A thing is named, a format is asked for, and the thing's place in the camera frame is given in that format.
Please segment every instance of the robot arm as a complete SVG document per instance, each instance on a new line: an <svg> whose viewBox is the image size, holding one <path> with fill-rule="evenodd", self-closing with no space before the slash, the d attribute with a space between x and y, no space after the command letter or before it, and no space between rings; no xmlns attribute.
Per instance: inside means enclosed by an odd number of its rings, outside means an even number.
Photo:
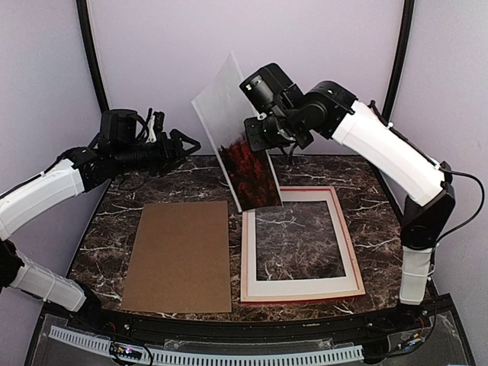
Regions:
<svg viewBox="0 0 488 366"><path fill-rule="evenodd" d="M432 251L454 209L451 176L384 123L382 117L334 82L320 82L305 95L272 63L240 85L264 119L244 121L253 151L313 142L311 130L365 157L408 194L402 222L403 276L400 302L422 302Z"/></svg>
<svg viewBox="0 0 488 366"><path fill-rule="evenodd" d="M131 110L104 112L96 148L67 150L47 170L0 195L0 290L19 288L74 312L89 303L87 298L98 301L87 287L31 261L8 239L44 211L108 179L141 168L162 176L200 149L199 142L178 130L169 137L162 132L162 112L149 110L147 120L150 125ZM143 129L136 136L137 121ZM183 143L192 147L184 149Z"/></svg>

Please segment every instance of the marble tabletop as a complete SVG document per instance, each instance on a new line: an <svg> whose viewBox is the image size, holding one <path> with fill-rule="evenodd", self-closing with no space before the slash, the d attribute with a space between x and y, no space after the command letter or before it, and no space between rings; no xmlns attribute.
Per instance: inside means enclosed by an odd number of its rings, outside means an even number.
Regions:
<svg viewBox="0 0 488 366"><path fill-rule="evenodd" d="M260 208L255 232L258 281L345 276L327 201Z"/></svg>
<svg viewBox="0 0 488 366"><path fill-rule="evenodd" d="M400 225L369 164L360 156L273 157L280 185L335 188L355 248L366 294L319 303L251 305L239 302L242 217L213 156L192 156L163 178L134 172L110 185L72 264L71 279L87 284L103 307L120 310L136 229L144 204L229 202L231 313L144 315L206 321L260 322L316 319L394 307L401 279Z"/></svg>

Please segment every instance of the purple wall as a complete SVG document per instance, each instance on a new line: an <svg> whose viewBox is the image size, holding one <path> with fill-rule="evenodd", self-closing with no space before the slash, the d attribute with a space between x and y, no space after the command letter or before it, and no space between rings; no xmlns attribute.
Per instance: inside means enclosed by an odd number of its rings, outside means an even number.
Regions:
<svg viewBox="0 0 488 366"><path fill-rule="evenodd" d="M91 19L114 108L166 112L212 153L191 106L234 50L244 76L276 62L303 89L334 80L366 102L387 92L401 0L105 0ZM318 138L307 153L350 153Z"/></svg>
<svg viewBox="0 0 488 366"><path fill-rule="evenodd" d="M427 154L488 185L488 2L416 2L396 127ZM404 193L394 187L399 201ZM457 207L448 228L477 208L480 192L454 178ZM435 283L450 292L477 364L488 364L488 232L485 209L439 247Z"/></svg>
<svg viewBox="0 0 488 366"><path fill-rule="evenodd" d="M87 144L100 111L75 2L0 2L0 191L44 170L64 150ZM60 204L12 238L33 260L64 275L100 197ZM0 295L0 364L24 364L41 302Z"/></svg>

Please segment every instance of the picture frame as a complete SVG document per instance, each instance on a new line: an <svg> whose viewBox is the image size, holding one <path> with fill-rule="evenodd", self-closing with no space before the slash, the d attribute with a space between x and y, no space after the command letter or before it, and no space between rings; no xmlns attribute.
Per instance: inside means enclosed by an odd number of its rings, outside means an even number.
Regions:
<svg viewBox="0 0 488 366"><path fill-rule="evenodd" d="M258 250L256 246L256 218L259 215L259 210L246 211L242 215L241 301L243 303L280 303L364 295L364 285L358 261L334 187L281 187L281 196L284 206L273 207L274 210L286 210L286 205L290 202L304 203L304 208L308 211L310 211L308 209L308 207L311 207L310 203L322 202L326 204L330 216L329 223L332 224L339 249L340 262L342 262L342 268L339 271L343 271L343 275L331 278L291 278L260 281L258 279ZM281 221L277 220L268 222L281 224ZM307 225L298 223L296 217L292 217L286 222L298 226L299 230L303 230L302 233L297 235L307 236L305 233L308 229ZM270 230L265 232L267 232L268 236L272 236ZM266 269L266 273L271 277L268 269Z"/></svg>

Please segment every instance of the cardboard sheet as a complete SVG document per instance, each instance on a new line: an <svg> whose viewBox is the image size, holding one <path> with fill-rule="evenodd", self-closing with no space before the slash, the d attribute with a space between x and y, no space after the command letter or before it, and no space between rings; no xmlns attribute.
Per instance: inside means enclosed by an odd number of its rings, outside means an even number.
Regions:
<svg viewBox="0 0 488 366"><path fill-rule="evenodd" d="M144 206L121 309L231 311L228 235L226 201Z"/></svg>

